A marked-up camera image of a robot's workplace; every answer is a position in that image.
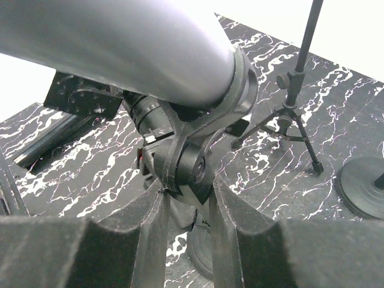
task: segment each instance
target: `white wall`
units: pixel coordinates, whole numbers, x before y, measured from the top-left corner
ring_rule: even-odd
[[[206,0],[212,11],[300,46],[311,0]],[[324,0],[311,52],[384,82],[384,2]],[[0,121],[43,102],[55,71],[0,54]]]

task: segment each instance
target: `marble floor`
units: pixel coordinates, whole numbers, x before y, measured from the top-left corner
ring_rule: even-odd
[[[276,76],[294,68],[298,49],[240,23],[219,17],[232,44],[242,47],[256,68],[259,96],[252,123],[284,100]],[[384,84],[316,55],[307,61],[305,86],[298,97],[303,122],[324,165],[316,176],[303,143],[280,141],[258,132],[231,151],[231,136],[212,147],[212,163],[232,191],[273,219],[358,220],[338,198],[335,173],[350,159],[384,156]],[[92,217],[110,215],[143,192],[135,167],[140,136],[124,111],[112,121],[97,119],[31,170],[12,156],[63,114],[34,104],[0,123],[0,146],[32,215]],[[276,127],[276,120],[270,126]],[[298,134],[292,127],[291,134]],[[185,253],[186,233],[171,223],[165,287],[213,287]]]

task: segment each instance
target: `tripod foot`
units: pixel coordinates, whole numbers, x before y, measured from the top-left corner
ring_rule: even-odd
[[[187,253],[196,270],[208,280],[213,280],[212,238],[202,227],[194,226],[187,237]]]
[[[316,174],[320,175],[324,172],[324,167],[321,162],[312,162],[313,170],[316,172]]]
[[[233,141],[233,142],[230,144],[230,147],[231,147],[232,149],[239,149],[239,148],[241,148],[241,146],[242,146],[242,141],[239,140],[239,139],[236,139],[235,141]]]

